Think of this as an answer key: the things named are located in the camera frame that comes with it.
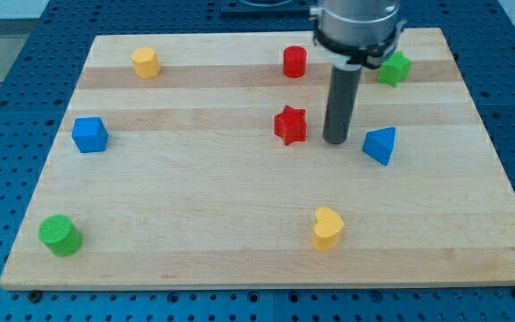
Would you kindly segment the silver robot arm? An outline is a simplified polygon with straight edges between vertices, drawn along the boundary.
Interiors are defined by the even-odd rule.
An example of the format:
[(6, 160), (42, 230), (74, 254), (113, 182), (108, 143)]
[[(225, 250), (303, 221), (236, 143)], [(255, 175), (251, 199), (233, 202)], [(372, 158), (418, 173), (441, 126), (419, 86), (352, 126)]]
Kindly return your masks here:
[(309, 7), (314, 47), (338, 69), (377, 69), (406, 27), (400, 8), (399, 0), (318, 0)]

